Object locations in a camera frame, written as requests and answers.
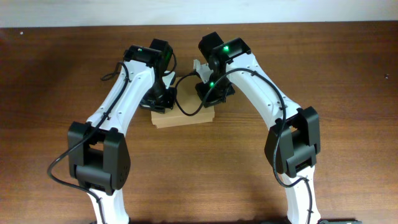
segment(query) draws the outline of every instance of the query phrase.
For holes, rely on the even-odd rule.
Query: wooden surface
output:
[[[47,166],[67,148],[113,82],[131,44],[170,42],[178,75],[204,62],[197,45],[216,30],[242,37],[264,71],[320,114],[315,193],[323,218],[398,222],[398,23],[1,29],[0,223],[88,223],[88,196],[56,184]],[[267,128],[237,90],[212,123],[156,129],[137,110],[127,132],[133,220],[212,222],[281,217],[285,192],[264,155]],[[55,173],[68,176],[67,161]]]

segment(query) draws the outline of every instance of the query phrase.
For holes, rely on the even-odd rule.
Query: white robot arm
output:
[[[160,113],[173,107],[174,89],[169,86],[175,73],[165,71],[172,54],[171,47],[163,40],[155,39],[149,48],[130,47],[124,53],[124,62],[120,63],[123,66],[119,77],[104,102],[86,124],[74,122],[69,129],[68,142],[71,147],[100,124],[93,137],[86,140],[87,144],[69,154],[70,175],[79,181],[81,187],[89,189],[101,200],[102,211],[97,199],[89,194],[97,223],[129,223],[122,191],[130,171],[130,157],[124,137],[138,106]],[[101,142],[104,144],[103,151],[90,147]]]
[[[283,94],[262,71],[250,48],[241,39],[224,44],[214,32],[203,38],[199,48],[208,61],[203,65],[194,61],[194,69],[203,81],[195,87],[203,105],[206,107],[225,102],[226,97],[234,93],[231,86],[234,83],[260,112],[269,129],[264,151],[275,172],[282,174],[287,185],[299,179],[307,181],[285,189],[288,201],[286,222],[263,224],[304,224],[308,222],[309,212],[310,224],[333,224],[320,221],[313,190],[316,155],[320,152],[316,111],[313,108],[301,109]],[[133,45],[125,51],[124,62],[119,63],[123,67],[109,95],[85,124],[72,123],[68,132],[69,150],[57,158],[47,171],[55,181],[80,188],[89,194],[97,219],[94,223],[129,223],[122,191],[131,166],[125,135],[138,106],[159,113],[164,113],[166,108],[173,108],[176,90],[169,86],[174,82],[175,74],[165,73],[172,55],[175,60],[168,43],[157,39],[149,48]],[[227,78],[220,79],[220,76],[227,74]],[[264,80],[273,84],[275,89]],[[283,127],[281,117],[284,111],[287,121]],[[291,132],[291,126],[297,130]],[[104,145],[103,151],[90,147],[98,143]],[[274,160],[276,147],[278,152]],[[54,165],[66,155],[69,156],[70,175],[78,180],[79,186],[62,182],[51,174]],[[311,197],[308,196],[307,184]]]
[[[194,69],[199,74],[203,82],[197,84],[196,86],[198,95],[202,100],[203,96],[205,95],[204,93],[206,93],[214,85],[215,81],[218,79],[218,77],[220,77],[220,75],[228,73],[236,68],[247,68],[255,71],[258,75],[273,83],[259,66],[254,54],[251,53],[250,49],[241,39],[232,40],[226,44],[220,40],[220,37],[218,37],[216,33],[212,33],[208,36],[205,36],[199,44],[202,54],[208,61],[208,63],[203,65],[200,65],[197,60],[194,61]],[[245,71],[232,72],[227,76],[227,78],[231,83],[235,84],[256,107],[268,129],[276,125],[276,121],[282,117],[282,109],[280,99],[270,85],[268,85],[259,77],[251,75]],[[218,96],[226,97],[234,92],[232,91],[231,93],[231,87],[228,85],[228,81],[226,81],[226,83],[219,83],[224,84],[224,86],[221,86],[220,88],[217,88],[216,86],[214,87],[216,88],[213,90],[215,91],[215,94],[213,94],[213,96],[209,96],[211,98],[209,105],[224,102],[225,98],[218,98]],[[301,107],[285,94],[283,94],[279,89],[278,91],[282,95],[283,101],[285,103],[286,118],[289,120],[297,117],[297,113],[302,110]],[[300,158],[300,164],[294,164],[298,165],[297,168],[294,167],[296,170],[294,170],[294,172],[282,173],[282,178],[287,185],[293,184],[300,177],[308,179],[312,193],[312,215],[310,224],[316,224],[321,216],[315,203],[315,192],[313,190],[313,173],[315,166],[309,166],[311,165],[311,162],[307,165],[307,160],[315,157],[316,146],[309,148],[313,150],[313,154],[309,154],[309,156],[303,156]],[[310,199],[308,197],[308,191],[305,182],[300,182],[294,187],[286,188],[285,190],[288,201],[287,217],[289,221],[292,224],[307,223]]]

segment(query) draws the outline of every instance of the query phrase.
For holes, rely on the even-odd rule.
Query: wire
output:
[[[228,87],[226,88],[226,91],[225,91],[225,95],[224,95],[224,98],[223,98],[223,101],[224,101],[224,103],[226,103],[226,97],[228,96],[228,91],[229,91],[229,89],[232,87],[232,83],[230,82],[229,84],[228,84]]]
[[[195,112],[193,112],[193,113],[191,113],[191,114],[188,114],[188,113],[186,113],[186,112],[181,108],[180,104],[179,104],[178,101],[177,101],[177,86],[178,86],[178,84],[180,83],[180,81],[182,81],[184,78],[187,78],[187,77],[189,77],[189,76],[196,75],[197,72],[194,71],[194,72],[191,72],[191,73],[189,73],[188,75],[185,75],[184,77],[182,77],[182,78],[177,82],[177,84],[175,85],[175,102],[176,102],[178,108],[180,108],[180,110],[181,110],[181,112],[182,112],[183,114],[185,114],[185,115],[187,115],[187,116],[193,116],[193,115],[197,114],[197,113],[201,110],[201,108],[203,107],[203,105],[206,103],[207,98],[209,97],[210,93],[214,90],[215,86],[217,86],[217,84],[219,84],[219,82],[222,81],[222,79],[226,78],[227,75],[229,75],[229,74],[231,74],[231,73],[234,73],[234,72],[238,72],[238,71],[248,72],[248,73],[250,73],[252,76],[257,76],[257,77],[260,78],[262,81],[266,82],[266,83],[275,91],[275,93],[277,94],[277,96],[278,96],[278,98],[279,98],[279,101],[280,101],[280,104],[281,104],[281,109],[282,109],[282,114],[283,114],[283,115],[282,115],[281,127],[280,127],[280,130],[279,130],[278,135],[277,135],[277,141],[276,141],[276,145],[275,145],[275,149],[274,149],[274,156],[273,156],[273,158],[272,158],[272,170],[274,171],[275,179],[278,181],[278,183],[279,183],[281,186],[283,186],[283,187],[285,187],[285,188],[294,187],[294,186],[297,185],[300,181],[304,181],[304,182],[305,182],[305,185],[307,186],[307,190],[308,190],[309,200],[310,200],[310,201],[309,201],[309,209],[308,209],[308,218],[307,218],[307,224],[309,224],[309,223],[310,223],[310,220],[311,220],[311,213],[312,213],[312,193],[311,193],[310,184],[308,183],[309,180],[308,180],[306,177],[301,177],[301,178],[299,178],[298,180],[296,180],[293,184],[287,185],[287,184],[285,184],[285,183],[283,183],[283,182],[281,181],[281,179],[280,179],[279,176],[278,176],[277,170],[276,170],[276,154],[277,154],[278,147],[279,147],[280,137],[281,137],[281,135],[282,135],[282,133],[283,133],[284,126],[286,125],[286,106],[285,106],[285,101],[284,101],[282,95],[280,94],[278,88],[277,88],[271,81],[269,81],[268,79],[264,78],[262,75],[258,74],[256,71],[252,71],[252,70],[247,69],[247,68],[235,68],[235,69],[232,69],[232,70],[226,72],[222,77],[220,77],[220,78],[214,83],[214,85],[213,85],[213,86],[209,89],[209,91],[206,93],[205,97],[203,97],[202,102],[201,102],[199,108],[198,108]]]
[[[103,224],[105,223],[105,219],[104,219],[104,214],[103,214],[103,209],[102,209],[102,203],[101,203],[101,199],[99,198],[98,195],[96,195],[94,192],[91,192],[88,188],[85,187],[80,187],[79,185],[75,185],[75,184],[71,184],[68,182],[65,182],[63,180],[60,180],[58,178],[56,178],[53,174],[52,174],[52,169],[63,159],[65,158],[67,155],[69,155],[71,152],[73,152],[75,149],[77,149],[78,147],[80,147],[82,144],[84,144],[87,140],[89,140],[89,138],[91,138],[95,132],[97,132],[97,130],[99,130],[100,126],[105,122],[106,118],[108,118],[109,114],[112,112],[112,109],[114,108],[114,106],[116,105],[116,103],[119,101],[120,97],[123,95],[127,84],[129,83],[129,70],[127,69],[127,66],[123,63],[123,62],[118,62],[116,65],[116,69],[113,73],[107,74],[104,77],[106,78],[106,80],[109,80],[111,78],[113,78],[116,74],[116,72],[118,71],[120,65],[124,68],[125,72],[126,72],[126,77],[124,79],[124,85],[122,87],[122,89],[120,90],[119,94],[117,95],[117,97],[114,99],[114,101],[112,102],[111,106],[108,108],[108,110],[103,114],[103,117],[101,118],[101,120],[99,121],[99,123],[95,126],[94,130],[92,130],[89,134],[87,134],[82,140],[80,140],[79,142],[77,142],[74,146],[72,146],[71,148],[69,148],[68,150],[66,150],[64,153],[62,153],[60,156],[58,156],[50,165],[49,168],[47,169],[47,175],[54,181],[56,181],[59,184],[74,188],[74,189],[78,189],[81,191],[84,191],[88,194],[90,194],[91,196],[93,196],[96,200],[96,203],[98,204],[98,208],[99,208],[99,214],[101,216],[102,222]]]
[[[174,58],[174,65],[173,65],[172,70],[169,72],[165,72],[164,75],[170,75],[172,72],[174,72],[175,68],[177,67],[177,58],[176,58],[174,52],[173,52],[173,58]]]
[[[187,112],[185,112],[185,111],[182,109],[180,103],[178,102],[178,100],[177,100],[177,87],[178,87],[178,85],[179,85],[180,82],[181,82],[182,80],[184,80],[185,78],[190,77],[190,76],[194,76],[194,75],[198,75],[198,73],[197,73],[196,71],[193,71],[193,72],[189,73],[188,75],[183,76],[182,78],[180,78],[180,79],[178,80],[178,82],[175,84],[175,87],[174,87],[174,89],[175,89],[175,91],[174,91],[174,101],[175,101],[175,104],[178,106],[178,108],[180,108],[181,112],[182,112],[183,114],[187,115],[187,116],[194,116],[195,114],[197,114],[197,113],[200,111],[201,107],[203,106],[203,104],[206,102],[206,99],[207,99],[207,98],[204,98],[203,101],[202,101],[202,103],[201,103],[201,105],[199,106],[199,108],[198,108],[195,112],[193,112],[192,114],[188,114]]]

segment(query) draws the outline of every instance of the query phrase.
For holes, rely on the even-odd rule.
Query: cardboard box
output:
[[[177,99],[182,109],[187,113],[195,112],[200,106],[201,100],[197,95],[195,85],[200,83],[198,77],[187,77],[178,85]],[[202,109],[195,116],[186,116],[183,114],[177,105],[174,105],[172,110],[167,109],[164,114],[151,112],[152,124],[156,128],[166,128],[173,126],[181,126],[187,124],[198,124],[204,122],[212,122],[215,116],[214,106]]]

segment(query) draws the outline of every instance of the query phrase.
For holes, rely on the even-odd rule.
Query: white plastic part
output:
[[[147,67],[143,62],[131,60],[130,62],[124,62],[124,64],[129,70],[129,79],[131,82],[127,84],[127,88],[122,97],[120,97],[119,101],[112,109],[112,112],[109,114],[110,118],[107,119],[99,128],[107,131],[111,128],[117,128],[119,133],[126,135],[130,120],[136,112],[142,97],[144,97],[145,93],[155,82],[155,73],[153,68]],[[121,91],[125,77],[126,71],[122,68],[118,80],[116,80],[116,83],[102,105],[87,119],[87,122],[91,122],[93,127],[99,123],[103,113],[108,110]]]
[[[207,83],[210,79],[210,75],[213,73],[207,63],[201,65],[200,61],[197,59],[193,60],[193,69],[197,71],[203,83]]]
[[[107,195],[105,192],[96,189],[90,189],[91,192],[94,192],[101,199],[101,203],[103,206],[103,214],[105,223],[107,224],[128,224],[129,223],[129,215],[126,213],[124,209],[123,202],[123,191],[115,190],[112,196]],[[100,209],[98,204],[93,196],[90,196],[91,202],[94,206],[95,216],[97,218],[97,224],[102,224],[102,219],[100,215]]]
[[[297,173],[295,178],[290,178],[286,174],[282,174],[282,179],[285,184],[293,184],[297,179],[306,177],[309,180],[311,194],[312,194],[312,214],[310,224],[318,223],[321,215],[317,208],[315,201],[315,191],[313,189],[313,173],[315,166],[306,167]],[[287,218],[292,224],[307,223],[308,208],[310,206],[310,198],[308,196],[307,186],[304,181],[300,181],[296,186],[286,188],[287,197]]]
[[[247,68],[256,71],[272,82],[257,63],[254,54],[242,54],[234,58],[233,63],[226,65],[226,72],[234,68]],[[266,82],[257,76],[252,76],[249,72],[241,71],[229,74],[228,79],[242,90],[258,112],[260,112],[268,129],[275,125],[277,118],[282,118],[279,98]],[[285,105],[287,106],[286,118],[297,114],[297,108],[300,108],[300,105],[289,99],[282,91],[279,90],[279,92],[283,96]]]
[[[173,81],[174,76],[175,76],[175,72],[172,72],[172,73],[162,77],[164,85],[166,86],[166,89],[169,89],[169,87],[170,87],[170,85],[171,85],[171,83]]]

